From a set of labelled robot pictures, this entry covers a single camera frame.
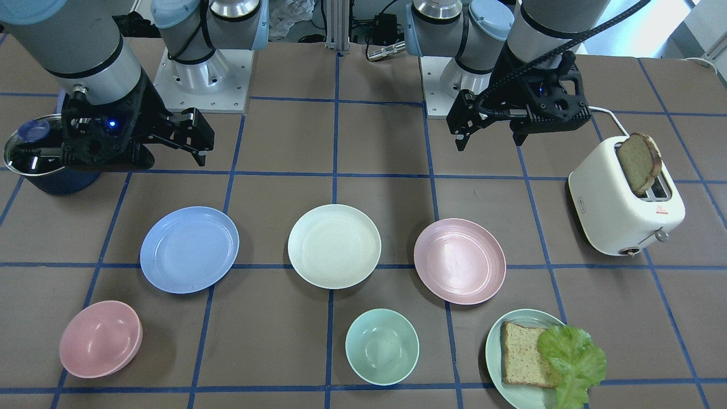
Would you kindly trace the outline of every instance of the pink plate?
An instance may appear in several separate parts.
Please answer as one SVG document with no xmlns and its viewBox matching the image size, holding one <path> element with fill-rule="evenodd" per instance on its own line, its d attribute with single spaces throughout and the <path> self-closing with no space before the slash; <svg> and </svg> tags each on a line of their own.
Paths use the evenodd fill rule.
<svg viewBox="0 0 727 409">
<path fill-rule="evenodd" d="M 79 312 L 60 337 L 60 361 L 79 378 L 98 378 L 122 369 L 141 345 L 142 328 L 132 307 L 101 301 Z"/>
<path fill-rule="evenodd" d="M 455 304 L 489 300 L 505 280 L 505 254 L 489 231 L 463 219 L 430 224 L 414 246 L 414 265 L 424 284 Z"/>
</svg>

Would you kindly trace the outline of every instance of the bread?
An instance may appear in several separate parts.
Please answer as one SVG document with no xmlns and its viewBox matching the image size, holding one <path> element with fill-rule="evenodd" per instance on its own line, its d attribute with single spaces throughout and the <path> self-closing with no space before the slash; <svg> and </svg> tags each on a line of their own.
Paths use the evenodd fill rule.
<svg viewBox="0 0 727 409">
<path fill-rule="evenodd" d="M 538 352 L 537 344 L 545 328 L 502 323 L 502 382 L 555 388 L 562 375 Z"/>
<path fill-rule="evenodd" d="M 642 196 L 662 172 L 662 155 L 650 136 L 633 133 L 616 151 L 631 191 Z"/>
</svg>

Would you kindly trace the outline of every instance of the tiled surface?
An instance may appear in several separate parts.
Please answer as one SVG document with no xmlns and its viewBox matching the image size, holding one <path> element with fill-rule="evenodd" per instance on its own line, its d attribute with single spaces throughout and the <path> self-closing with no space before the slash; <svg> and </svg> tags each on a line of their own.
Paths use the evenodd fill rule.
<svg viewBox="0 0 727 409">
<path fill-rule="evenodd" d="M 153 76 L 163 44 L 129 43 Z M 649 257 L 613 258 L 581 236 L 566 197 L 566 176 L 598 143 L 593 123 L 533 135 L 522 149 L 496 124 L 460 153 L 443 121 L 423 117 L 417 60 L 372 65 L 361 51 L 258 52 L 248 115 L 206 115 L 217 136 L 206 167 L 154 146 L 151 171 L 106 173 L 69 196 L 27 181 L 14 195 L 17 178 L 0 172 L 0 407 L 506 408 L 482 348 L 493 322 L 519 308 L 566 318 L 606 350 L 591 408 L 725 405 L 727 91 L 708 70 L 579 57 L 589 103 L 657 138 L 687 208 Z M 0 73 L 5 140 L 52 111 L 58 87 L 12 37 L 0 44 Z M 603 114 L 595 125 L 615 135 Z M 295 221 L 332 202 L 364 211 L 382 237 L 378 268 L 346 290 L 309 285 L 287 257 Z M 157 220 L 193 205 L 229 214 L 238 258 L 214 290 L 166 294 L 144 278 L 139 246 Z M 509 270 L 490 301 L 449 305 L 416 275 L 416 238 L 442 218 L 475 221 L 503 246 Z M 139 313 L 138 355 L 105 378 L 62 376 L 65 324 L 103 299 Z M 343 349 L 348 325 L 379 307 L 407 316 L 422 346 L 414 372 L 383 388 L 356 376 Z"/>
</svg>

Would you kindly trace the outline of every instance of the lettuce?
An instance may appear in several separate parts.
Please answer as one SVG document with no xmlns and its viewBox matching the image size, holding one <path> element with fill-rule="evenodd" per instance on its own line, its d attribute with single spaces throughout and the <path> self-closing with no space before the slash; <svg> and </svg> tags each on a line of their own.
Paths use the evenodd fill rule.
<svg viewBox="0 0 727 409">
<path fill-rule="evenodd" d="M 556 325 L 538 338 L 538 351 L 563 375 L 555 389 L 555 409 L 581 409 L 588 388 L 606 378 L 606 354 L 580 328 Z"/>
</svg>

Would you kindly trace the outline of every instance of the white toaster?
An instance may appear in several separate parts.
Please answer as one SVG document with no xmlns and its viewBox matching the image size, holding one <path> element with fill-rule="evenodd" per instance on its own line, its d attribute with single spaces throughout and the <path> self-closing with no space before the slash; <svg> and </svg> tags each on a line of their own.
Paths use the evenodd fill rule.
<svg viewBox="0 0 727 409">
<path fill-rule="evenodd" d="M 590 244 L 608 255 L 634 255 L 684 220 L 679 191 L 662 163 L 654 186 L 642 197 L 631 192 L 616 148 L 628 137 L 601 142 L 568 176 L 571 198 Z"/>
</svg>

